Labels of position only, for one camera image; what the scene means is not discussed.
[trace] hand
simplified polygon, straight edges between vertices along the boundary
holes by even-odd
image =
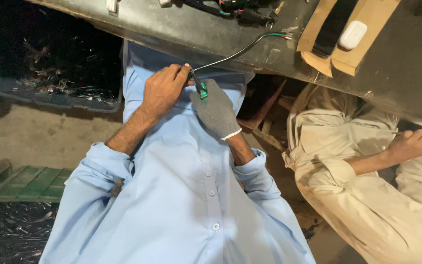
[[[198,117],[206,127],[218,134],[222,140],[237,135],[242,129],[237,123],[231,99],[213,79],[204,79],[202,82],[208,90],[206,100],[200,99],[198,93],[190,94]]]
[[[190,65],[172,64],[149,77],[144,83],[144,100],[139,109],[156,120],[164,117],[177,103],[188,81]]]
[[[405,131],[381,152],[383,157],[393,164],[399,164],[422,156],[422,129],[415,132]]]

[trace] green wooden pallet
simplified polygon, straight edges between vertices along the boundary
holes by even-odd
[[[22,166],[0,182],[0,202],[60,202],[64,182],[73,171]]]

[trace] black phone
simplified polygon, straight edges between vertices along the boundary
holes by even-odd
[[[357,0],[337,0],[315,39],[312,50],[315,54],[322,57],[331,55],[356,3]]]

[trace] gray work glove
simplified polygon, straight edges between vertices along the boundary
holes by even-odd
[[[190,94],[201,121],[222,140],[237,135],[242,128],[237,123],[231,99],[213,79],[203,79],[201,82],[208,90],[208,97],[200,99],[198,93]]]

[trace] electrical wire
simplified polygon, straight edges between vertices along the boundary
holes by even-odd
[[[263,39],[263,38],[265,38],[265,37],[267,37],[267,36],[279,36],[279,37],[282,37],[282,38],[285,38],[285,39],[288,39],[290,36],[288,36],[287,34],[286,34],[286,32],[282,32],[282,31],[274,31],[274,32],[266,32],[266,33],[262,33],[262,34],[260,34],[258,37],[256,37],[252,42],[250,42],[249,43],[249,45],[247,45],[247,46],[245,46],[245,48],[243,48],[243,49],[241,49],[240,51],[237,51],[236,53],[234,53],[233,55],[231,55],[231,56],[229,56],[229,57],[226,57],[226,58],[224,58],[224,59],[222,59],[222,60],[220,60],[220,61],[217,61],[217,62],[214,62],[214,63],[210,63],[210,64],[206,64],[206,65],[204,65],[204,66],[201,66],[201,67],[199,67],[199,68],[196,68],[196,69],[194,69],[194,71],[196,72],[197,70],[200,70],[200,69],[204,69],[204,68],[207,68],[207,67],[210,67],[210,66],[214,66],[214,65],[216,65],[216,64],[219,64],[219,63],[223,63],[223,62],[225,62],[225,61],[227,61],[227,60],[230,60],[231,58],[235,58],[235,57],[238,57],[238,56],[240,56],[240,55],[242,55],[244,52],[246,52],[246,51],[248,51],[251,47],[253,47],[258,41],[260,41],[261,39]]]

